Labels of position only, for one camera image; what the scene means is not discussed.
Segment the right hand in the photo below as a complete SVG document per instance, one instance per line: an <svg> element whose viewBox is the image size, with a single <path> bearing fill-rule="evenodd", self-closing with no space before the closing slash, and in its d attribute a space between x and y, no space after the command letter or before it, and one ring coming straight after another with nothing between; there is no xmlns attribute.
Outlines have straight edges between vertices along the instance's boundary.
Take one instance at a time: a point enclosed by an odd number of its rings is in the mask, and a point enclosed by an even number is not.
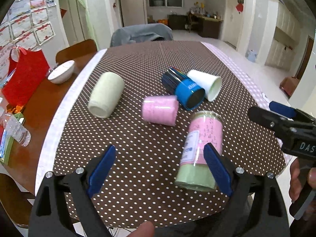
<svg viewBox="0 0 316 237"><path fill-rule="evenodd" d="M300 161L303 161L302 159L296 158L291 166L290 166L290 188L289 188L289 196L291 198L292 203L295 203L296 200L300 196L300 192L302 191L302 183L300 181L300 169L303 170L303 166L300 165ZM304 174L304 183L308 183L311 188L315 189L315 167L310 168L309 172L307 174ZM312 216L315 215L315 199L311 201L308 205L308 207L305 209L304 214L302 215L302 218L304 221L311 220Z"/></svg>

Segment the left hand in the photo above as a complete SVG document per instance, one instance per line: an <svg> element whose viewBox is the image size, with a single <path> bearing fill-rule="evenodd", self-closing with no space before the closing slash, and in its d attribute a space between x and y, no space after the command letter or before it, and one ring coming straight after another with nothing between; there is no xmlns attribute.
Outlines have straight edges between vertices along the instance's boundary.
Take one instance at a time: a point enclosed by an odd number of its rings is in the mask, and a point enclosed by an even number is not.
<svg viewBox="0 0 316 237"><path fill-rule="evenodd" d="M153 237L155 227L150 221L145 221L127 237Z"/></svg>

